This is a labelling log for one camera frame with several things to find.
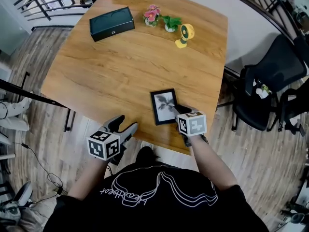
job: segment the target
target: railing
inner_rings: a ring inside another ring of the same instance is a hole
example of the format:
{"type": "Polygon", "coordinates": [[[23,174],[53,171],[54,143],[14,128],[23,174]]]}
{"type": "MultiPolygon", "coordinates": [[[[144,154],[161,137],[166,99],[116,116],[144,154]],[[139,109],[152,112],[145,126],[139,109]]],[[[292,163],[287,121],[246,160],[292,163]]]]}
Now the railing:
{"type": "Polygon", "coordinates": [[[250,6],[252,9],[257,11],[260,15],[262,15],[266,20],[268,20],[281,34],[286,36],[291,41],[293,40],[293,37],[291,36],[291,33],[289,32],[288,28],[281,22],[279,22],[275,16],[272,14],[272,12],[276,9],[276,6],[281,5],[282,9],[284,10],[286,16],[288,17],[290,23],[293,25],[293,28],[295,30],[295,33],[299,34],[299,29],[297,28],[294,20],[292,19],[291,15],[288,13],[288,11],[285,9],[284,5],[282,4],[281,0],[271,0],[264,1],[267,4],[267,9],[263,7],[262,1],[260,1],[260,4],[255,2],[254,0],[240,0],[243,3],[250,6]]]}
{"type": "Polygon", "coordinates": [[[75,0],[18,0],[14,6],[20,13],[27,18],[28,21],[47,18],[49,21],[56,16],[83,15],[96,0],[80,0],[80,4],[76,4],[75,0]],[[73,10],[73,8],[82,9],[81,11],[73,10]],[[65,13],[51,12],[65,10],[65,13]]]}

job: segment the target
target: black t-shirt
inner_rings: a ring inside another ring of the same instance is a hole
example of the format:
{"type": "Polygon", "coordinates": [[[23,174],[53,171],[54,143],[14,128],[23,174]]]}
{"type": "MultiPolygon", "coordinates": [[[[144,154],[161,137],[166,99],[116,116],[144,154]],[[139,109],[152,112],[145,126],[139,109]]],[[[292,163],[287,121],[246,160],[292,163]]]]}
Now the black t-shirt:
{"type": "Polygon", "coordinates": [[[239,186],[219,191],[198,172],[157,164],[133,163],[104,179],[83,201],[58,197],[44,231],[268,231],[239,186]]]}

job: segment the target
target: wooden floor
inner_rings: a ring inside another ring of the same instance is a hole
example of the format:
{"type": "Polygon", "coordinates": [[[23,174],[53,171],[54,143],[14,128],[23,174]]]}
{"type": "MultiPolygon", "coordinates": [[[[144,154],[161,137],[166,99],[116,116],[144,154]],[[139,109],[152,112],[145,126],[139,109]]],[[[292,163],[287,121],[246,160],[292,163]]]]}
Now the wooden floor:
{"type": "MultiPolygon", "coordinates": [[[[39,94],[48,68],[69,33],[69,29],[36,29],[11,57],[1,54],[0,61],[13,70],[11,82],[20,85],[28,71],[31,76],[25,89],[39,94]]],[[[16,96],[10,96],[10,99],[16,99],[16,96]]],[[[219,103],[229,99],[231,95],[223,85],[219,103]]],[[[100,125],[76,114],[72,132],[63,133],[66,112],[66,109],[34,101],[27,111],[30,131],[4,131],[11,141],[29,145],[45,168],[57,174],[64,189],[69,190],[89,159],[85,137],[100,125]]],[[[303,125],[308,124],[307,115],[301,120],[303,125]]],[[[270,227],[273,216],[277,216],[285,202],[297,193],[305,162],[305,139],[299,133],[278,133],[276,128],[272,132],[260,132],[243,122],[238,131],[233,132],[232,121],[231,106],[218,109],[210,145],[235,174],[253,210],[270,227]]],[[[133,139],[130,147],[140,147],[140,144],[133,139]]],[[[46,174],[32,152],[20,145],[9,147],[9,151],[16,153],[16,158],[9,160],[12,172],[9,179],[15,190],[31,180],[33,198],[38,199],[54,188],[46,181],[46,174]]],[[[134,160],[134,155],[126,157],[130,158],[128,162],[134,160]]]]}

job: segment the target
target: white pot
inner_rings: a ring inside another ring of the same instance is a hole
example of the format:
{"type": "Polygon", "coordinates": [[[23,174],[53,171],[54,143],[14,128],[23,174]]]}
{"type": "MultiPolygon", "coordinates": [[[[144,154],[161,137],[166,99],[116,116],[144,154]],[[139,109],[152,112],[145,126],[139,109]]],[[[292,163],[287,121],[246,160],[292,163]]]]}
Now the white pot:
{"type": "Polygon", "coordinates": [[[150,26],[150,27],[153,27],[153,28],[155,27],[154,25],[149,24],[149,21],[148,21],[148,19],[147,19],[147,18],[145,19],[145,24],[146,24],[147,26],[150,26]]]}
{"type": "Polygon", "coordinates": [[[169,29],[168,26],[165,24],[165,30],[169,33],[175,32],[175,29],[169,29]]]}

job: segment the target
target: dark green box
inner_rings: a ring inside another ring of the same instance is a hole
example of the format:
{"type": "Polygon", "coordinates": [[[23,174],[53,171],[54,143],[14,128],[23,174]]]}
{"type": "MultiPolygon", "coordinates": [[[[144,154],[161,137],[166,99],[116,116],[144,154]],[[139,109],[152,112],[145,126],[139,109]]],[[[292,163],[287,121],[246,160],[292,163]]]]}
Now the dark green box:
{"type": "Polygon", "coordinates": [[[95,42],[134,28],[129,7],[90,19],[90,34],[95,42]]]}

